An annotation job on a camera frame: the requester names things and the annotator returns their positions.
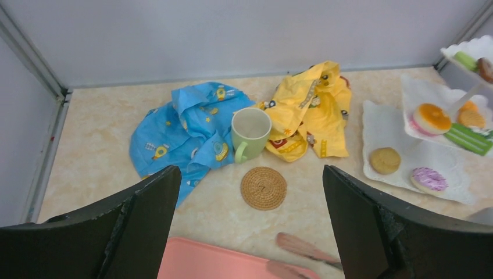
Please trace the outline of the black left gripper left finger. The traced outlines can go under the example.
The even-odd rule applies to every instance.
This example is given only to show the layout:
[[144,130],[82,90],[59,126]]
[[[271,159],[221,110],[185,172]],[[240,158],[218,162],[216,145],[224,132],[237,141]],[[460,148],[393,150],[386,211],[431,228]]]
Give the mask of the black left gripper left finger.
[[168,166],[40,223],[1,228],[2,278],[156,278],[178,200]]

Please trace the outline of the purple sprinkled donut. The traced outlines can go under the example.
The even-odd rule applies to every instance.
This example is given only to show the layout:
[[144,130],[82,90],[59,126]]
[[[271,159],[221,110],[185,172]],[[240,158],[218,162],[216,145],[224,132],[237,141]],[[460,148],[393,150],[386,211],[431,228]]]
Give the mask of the purple sprinkled donut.
[[417,189],[435,196],[443,194],[449,187],[445,177],[428,167],[413,169],[410,180]]

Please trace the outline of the round tan muffin cake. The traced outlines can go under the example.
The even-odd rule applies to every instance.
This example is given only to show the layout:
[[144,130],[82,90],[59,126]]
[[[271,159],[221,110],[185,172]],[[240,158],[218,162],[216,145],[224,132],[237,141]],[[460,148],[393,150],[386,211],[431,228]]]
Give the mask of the round tan muffin cake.
[[394,148],[377,148],[371,152],[369,162],[377,173],[388,175],[399,169],[401,156]]

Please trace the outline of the metal tongs white handle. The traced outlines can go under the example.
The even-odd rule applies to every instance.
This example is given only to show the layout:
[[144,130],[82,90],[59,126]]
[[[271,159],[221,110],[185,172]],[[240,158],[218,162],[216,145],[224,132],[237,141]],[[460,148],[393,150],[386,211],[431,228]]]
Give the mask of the metal tongs white handle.
[[[339,271],[343,271],[342,263],[339,258],[323,252],[314,244],[306,242],[292,234],[279,232],[275,237],[275,242],[279,248],[287,252],[291,252],[317,262],[322,262]],[[309,278],[308,276],[302,274],[300,271],[296,271],[294,268],[289,267],[287,264],[276,260],[267,261],[266,270],[272,275],[278,276],[280,278]]]

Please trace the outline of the yellow orange pastry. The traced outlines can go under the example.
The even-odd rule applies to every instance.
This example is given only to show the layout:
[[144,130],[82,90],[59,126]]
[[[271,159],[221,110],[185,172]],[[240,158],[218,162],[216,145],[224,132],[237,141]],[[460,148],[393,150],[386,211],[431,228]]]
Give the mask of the yellow orange pastry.
[[452,127],[452,120],[439,106],[423,103],[411,114],[410,124],[419,133],[435,137],[447,133]]

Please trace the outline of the green cake slice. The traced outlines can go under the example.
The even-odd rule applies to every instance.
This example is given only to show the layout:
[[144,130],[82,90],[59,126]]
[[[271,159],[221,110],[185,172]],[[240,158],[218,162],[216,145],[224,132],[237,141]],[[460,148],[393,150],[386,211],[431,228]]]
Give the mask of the green cake slice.
[[466,127],[453,123],[444,137],[455,145],[480,156],[487,155],[492,149],[492,129]]

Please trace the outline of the round yellow cracker biscuit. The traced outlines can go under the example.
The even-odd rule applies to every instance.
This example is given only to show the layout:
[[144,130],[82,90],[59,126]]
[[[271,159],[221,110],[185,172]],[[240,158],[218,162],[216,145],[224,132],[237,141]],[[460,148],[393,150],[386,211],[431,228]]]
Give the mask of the round yellow cracker biscuit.
[[485,127],[485,118],[474,110],[462,110],[458,114],[457,121],[459,124],[466,127]]

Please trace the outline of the green round macaron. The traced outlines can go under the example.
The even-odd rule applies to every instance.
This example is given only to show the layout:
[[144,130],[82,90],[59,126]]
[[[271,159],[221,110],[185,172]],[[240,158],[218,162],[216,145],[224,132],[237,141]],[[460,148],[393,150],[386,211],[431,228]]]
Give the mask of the green round macaron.
[[463,65],[467,70],[476,72],[478,70],[477,67],[477,59],[473,58],[469,54],[458,51],[454,54],[454,59],[458,61],[461,65]]

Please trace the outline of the brown heart cookie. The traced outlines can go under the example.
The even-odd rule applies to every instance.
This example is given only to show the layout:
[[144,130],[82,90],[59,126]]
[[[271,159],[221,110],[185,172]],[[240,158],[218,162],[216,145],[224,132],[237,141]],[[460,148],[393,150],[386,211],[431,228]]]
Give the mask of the brown heart cookie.
[[479,58],[477,60],[477,68],[479,76],[486,82],[492,84],[492,63],[485,57]]

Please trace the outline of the orange star cookie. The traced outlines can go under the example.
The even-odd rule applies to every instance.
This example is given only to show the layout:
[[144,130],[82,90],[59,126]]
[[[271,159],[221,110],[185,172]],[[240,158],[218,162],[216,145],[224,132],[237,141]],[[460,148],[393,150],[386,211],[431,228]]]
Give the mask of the orange star cookie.
[[464,111],[478,112],[478,107],[474,102],[469,100],[459,109],[459,112],[464,112]]

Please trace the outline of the pink plastic tray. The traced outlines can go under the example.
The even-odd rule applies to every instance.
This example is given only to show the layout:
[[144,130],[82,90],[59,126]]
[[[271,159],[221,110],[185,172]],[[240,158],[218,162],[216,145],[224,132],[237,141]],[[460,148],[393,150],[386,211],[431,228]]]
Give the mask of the pink plastic tray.
[[158,278],[279,278],[262,257],[191,239],[167,240]]

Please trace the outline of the white tiered dessert stand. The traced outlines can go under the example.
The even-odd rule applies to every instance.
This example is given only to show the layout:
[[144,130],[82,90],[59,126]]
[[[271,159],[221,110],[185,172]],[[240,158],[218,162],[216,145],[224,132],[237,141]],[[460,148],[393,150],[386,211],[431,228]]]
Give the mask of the white tiered dessert stand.
[[[451,89],[446,85],[419,80],[404,74],[402,84],[402,109],[389,105],[378,105],[372,101],[363,102],[363,172],[374,181],[420,192],[411,180],[412,170],[429,167],[443,175],[448,188],[440,198],[472,205],[476,197],[469,191],[470,177],[464,171],[463,149],[444,136],[429,137],[419,133],[410,124],[412,112],[421,103],[433,103],[450,109],[464,96],[468,96],[492,128],[492,110],[482,95],[471,95],[464,90]],[[394,148],[402,158],[399,169],[389,175],[377,173],[369,163],[369,155],[377,148]]]

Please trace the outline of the blue patterned cloth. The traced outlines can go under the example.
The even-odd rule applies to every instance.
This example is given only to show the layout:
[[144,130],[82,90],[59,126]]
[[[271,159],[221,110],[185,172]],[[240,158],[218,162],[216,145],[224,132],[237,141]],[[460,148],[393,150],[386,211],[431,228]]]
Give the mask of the blue patterned cloth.
[[234,163],[231,121],[254,104],[243,91],[218,82],[173,90],[133,132],[129,154],[141,178],[173,165],[181,171],[181,205],[210,170]]

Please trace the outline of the woven rattan coaster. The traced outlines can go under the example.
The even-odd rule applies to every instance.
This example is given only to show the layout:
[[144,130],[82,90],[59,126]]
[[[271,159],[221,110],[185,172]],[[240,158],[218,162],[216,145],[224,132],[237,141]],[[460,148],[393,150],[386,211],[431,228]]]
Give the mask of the woven rattan coaster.
[[278,208],[287,195],[287,181],[275,169],[255,167],[242,178],[243,200],[252,208],[268,211]]

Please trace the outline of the green mug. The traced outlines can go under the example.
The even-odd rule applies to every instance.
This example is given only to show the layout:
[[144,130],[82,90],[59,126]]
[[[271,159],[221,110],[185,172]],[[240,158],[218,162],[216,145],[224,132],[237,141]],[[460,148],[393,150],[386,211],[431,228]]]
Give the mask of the green mug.
[[244,108],[237,111],[231,121],[235,163],[258,157],[266,146],[271,128],[271,119],[264,110]]

